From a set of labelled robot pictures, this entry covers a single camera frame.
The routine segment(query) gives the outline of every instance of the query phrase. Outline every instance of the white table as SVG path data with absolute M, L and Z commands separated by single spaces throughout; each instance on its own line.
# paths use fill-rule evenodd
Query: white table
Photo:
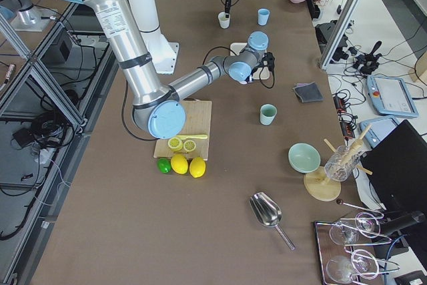
M 336 12 L 338 5 L 342 4 L 344 7 L 346 0 L 344 2 L 342 0 L 322 0 L 320 4 L 320 8 L 322 10 L 321 17 L 313 22 L 313 25 L 316 26 L 319 23 L 327 23 L 331 20 L 336 20 L 339 18 L 339 15 Z M 362 46 L 360 49 L 363 52 L 370 52 L 374 46 L 374 44 L 380 40 L 382 42 L 381 47 L 375 53 L 382 53 L 383 55 L 387 54 L 393 46 L 401 43 L 405 40 L 404 36 L 400 32 L 398 26 L 395 24 L 391 14 L 388 12 L 386 6 L 383 4 L 382 0 L 361 0 L 358 4 L 353 16 L 352 20 L 354 20 L 354 25 L 352 30 L 347 30 L 346 35 L 349 38 L 348 45 L 351 47 L 354 46 Z M 403 56 L 409 55 L 412 53 L 411 48 L 405 42 L 395 48 L 389 55 L 386 57 L 388 59 L 396 60 Z M 352 58 L 348 59 L 347 66 L 344 64 L 329 64 L 327 68 L 328 74 L 339 74 L 343 75 L 344 69 L 352 65 Z M 379 62 L 381 64 L 387 62 L 384 58 L 380 58 Z M 415 55 L 409 55 L 404 59 L 399 61 L 400 63 L 407 66 L 414 66 L 416 62 Z M 412 73 L 413 69 L 409 67 L 405 67 L 398 63 L 389 62 L 384 65 L 380 65 L 376 71 L 374 71 L 373 75 L 384 74 L 387 76 L 399 76 L 404 79 L 406 83 L 414 83 L 408 73 Z M 366 90 L 366 81 L 363 80 L 361 83 L 358 82 L 356 78 L 346 78 L 351 81 L 354 80 L 354 83 L 357 85 L 357 88 L 362 91 L 362 83 L 363 83 L 363 93 L 366 97 L 366 102 L 361 105 L 354 105 L 351 107 L 351 112 L 354 115 L 358 116 L 358 123 L 366 119 L 372 119 L 375 117 L 380 117 L 378 112 L 373 108 L 370 98 L 368 96 Z M 329 77 L 331 92 L 335 93 L 339 89 L 348 89 L 350 90 L 352 97 L 363 98 L 356 90 L 356 88 L 351 83 L 346 83 L 345 81 L 341 82 L 335 77 Z M 420 82 L 415 83 L 416 85 L 423 87 L 424 91 L 427 93 L 427 88 Z M 414 87 L 412 85 L 407 86 L 412 97 L 422 97 L 421 89 Z M 414 119 L 409 119 L 410 123 L 414 126 L 414 128 L 419 133 L 427 132 L 427 100 L 415 100 L 415 105 L 420 114 L 419 117 Z M 370 149 L 367 144 L 364 144 L 364 149 Z M 368 178 L 366 174 L 360 172 L 358 179 L 356 180 L 359 189 L 359 195 L 361 200 L 371 208 L 377 208 L 375 202 L 372 201 L 372 197 L 370 195 L 370 190 L 368 187 Z M 421 263 L 419 263 L 418 259 L 413 254 L 410 249 L 409 252 L 393 256 L 393 261 L 399 263 L 401 265 L 401 269 L 393 273 L 392 277 L 397 277 L 399 275 L 407 274 L 413 270 L 423 270 L 425 274 L 427 272 L 422 267 Z M 395 284 L 395 282 L 390 278 L 390 282 L 388 284 Z

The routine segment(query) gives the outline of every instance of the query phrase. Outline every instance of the metal scoop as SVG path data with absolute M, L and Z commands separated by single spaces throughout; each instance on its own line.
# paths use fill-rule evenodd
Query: metal scoop
M 280 219 L 282 218 L 280 207 L 263 192 L 251 196 L 249 203 L 260 223 L 265 227 L 275 227 L 290 250 L 295 250 L 294 244 L 279 226 Z

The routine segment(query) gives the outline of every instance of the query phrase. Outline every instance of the tablet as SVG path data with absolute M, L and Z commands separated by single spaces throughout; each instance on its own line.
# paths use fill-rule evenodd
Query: tablet
M 369 75 L 366 85 L 372 105 L 381 115 L 418 117 L 414 101 L 402 78 Z
M 399 125 L 399 121 L 393 115 L 388 115 L 361 121 L 359 123 L 360 130 L 363 131 L 369 123 L 371 124 L 371 128 L 366 133 L 365 139 L 372 148 L 375 148 Z

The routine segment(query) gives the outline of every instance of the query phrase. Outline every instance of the light blue cup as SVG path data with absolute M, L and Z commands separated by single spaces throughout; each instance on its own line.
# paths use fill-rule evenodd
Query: light blue cup
M 261 8 L 258 10 L 258 25 L 267 25 L 268 17 L 270 16 L 270 10 Z
M 289 149 L 289 163 L 300 173 L 314 172 L 320 166 L 320 154 L 311 145 L 298 143 Z
M 260 122 L 263 125 L 270 125 L 277 114 L 278 109 L 274 105 L 267 103 L 260 108 Z

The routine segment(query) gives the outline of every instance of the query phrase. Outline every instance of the gray cloth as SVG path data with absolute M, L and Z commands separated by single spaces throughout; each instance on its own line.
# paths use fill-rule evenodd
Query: gray cloth
M 312 83 L 297 83 L 292 88 L 302 103 L 310 103 L 312 101 L 323 101 L 322 93 L 315 82 Z

